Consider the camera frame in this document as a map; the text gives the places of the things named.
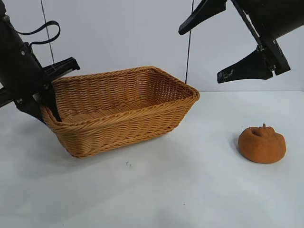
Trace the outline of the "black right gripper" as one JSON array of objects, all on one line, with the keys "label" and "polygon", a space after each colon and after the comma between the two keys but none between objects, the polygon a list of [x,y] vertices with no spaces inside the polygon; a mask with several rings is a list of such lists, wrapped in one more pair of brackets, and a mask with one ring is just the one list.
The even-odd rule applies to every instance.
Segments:
[{"label": "black right gripper", "polygon": [[[227,0],[202,0],[179,26],[184,35],[205,20],[226,10]],[[277,39],[304,25],[303,0],[233,0],[234,7],[257,42],[257,50],[219,71],[219,84],[245,79],[268,80],[272,71],[290,70]]]}]

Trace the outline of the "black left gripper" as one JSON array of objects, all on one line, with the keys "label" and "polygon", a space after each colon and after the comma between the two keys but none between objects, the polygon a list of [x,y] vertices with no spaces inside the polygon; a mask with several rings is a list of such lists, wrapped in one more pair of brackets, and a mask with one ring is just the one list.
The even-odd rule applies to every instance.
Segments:
[{"label": "black left gripper", "polygon": [[43,67],[33,52],[33,45],[44,45],[55,41],[60,31],[44,41],[23,42],[22,32],[17,31],[6,13],[3,2],[0,3],[0,105],[15,101],[19,111],[24,112],[46,125],[40,105],[32,96],[44,91],[44,104],[58,122],[61,117],[57,109],[56,93],[52,81],[79,70],[77,61],[67,58]]}]

